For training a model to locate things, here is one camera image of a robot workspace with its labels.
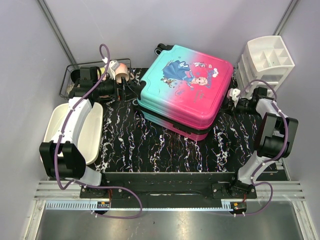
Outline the pink and teal kids suitcase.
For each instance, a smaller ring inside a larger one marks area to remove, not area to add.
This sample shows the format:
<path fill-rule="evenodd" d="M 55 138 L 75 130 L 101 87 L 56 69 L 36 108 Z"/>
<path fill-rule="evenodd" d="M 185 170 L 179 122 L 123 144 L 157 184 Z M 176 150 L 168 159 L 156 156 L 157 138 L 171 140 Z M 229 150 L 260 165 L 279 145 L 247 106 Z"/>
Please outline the pink and teal kids suitcase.
<path fill-rule="evenodd" d="M 226 97 L 233 65 L 180 45 L 158 44 L 143 75 L 136 109 L 145 119 L 193 141 L 204 140 Z"/>

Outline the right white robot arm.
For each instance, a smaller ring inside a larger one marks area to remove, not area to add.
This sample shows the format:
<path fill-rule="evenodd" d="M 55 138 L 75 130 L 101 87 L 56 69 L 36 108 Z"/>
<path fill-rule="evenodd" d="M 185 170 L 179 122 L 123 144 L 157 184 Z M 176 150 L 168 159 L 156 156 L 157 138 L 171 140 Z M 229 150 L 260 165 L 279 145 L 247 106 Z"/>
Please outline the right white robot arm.
<path fill-rule="evenodd" d="M 262 122 L 255 135 L 252 156 L 227 185 L 228 195 L 235 199 L 250 194 L 255 180 L 267 167 L 290 155 L 299 124 L 280 110 L 275 98 L 267 96 L 266 88 L 256 88 L 251 99 L 241 98 L 240 94 L 237 88 L 228 91 L 229 112 L 257 114 Z"/>

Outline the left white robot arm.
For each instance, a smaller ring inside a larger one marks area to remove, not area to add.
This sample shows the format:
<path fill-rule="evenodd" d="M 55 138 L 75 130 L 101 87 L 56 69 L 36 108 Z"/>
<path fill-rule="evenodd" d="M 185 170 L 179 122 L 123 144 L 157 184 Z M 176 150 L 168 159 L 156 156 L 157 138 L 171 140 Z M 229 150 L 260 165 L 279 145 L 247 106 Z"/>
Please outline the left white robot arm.
<path fill-rule="evenodd" d="M 134 76 L 130 72 L 127 76 L 117 73 L 109 65 L 104 66 L 104 71 L 99 67 L 82 67 L 78 73 L 63 121 L 51 140 L 41 143 L 39 153 L 47 176 L 56 178 L 61 190 L 67 188 L 61 184 L 61 179 L 66 179 L 89 186 L 95 197 L 103 198 L 108 186 L 102 182 L 100 172 L 87 166 L 78 149 L 79 137 L 96 100 L 102 96 L 118 98 L 119 91 L 129 88 Z"/>

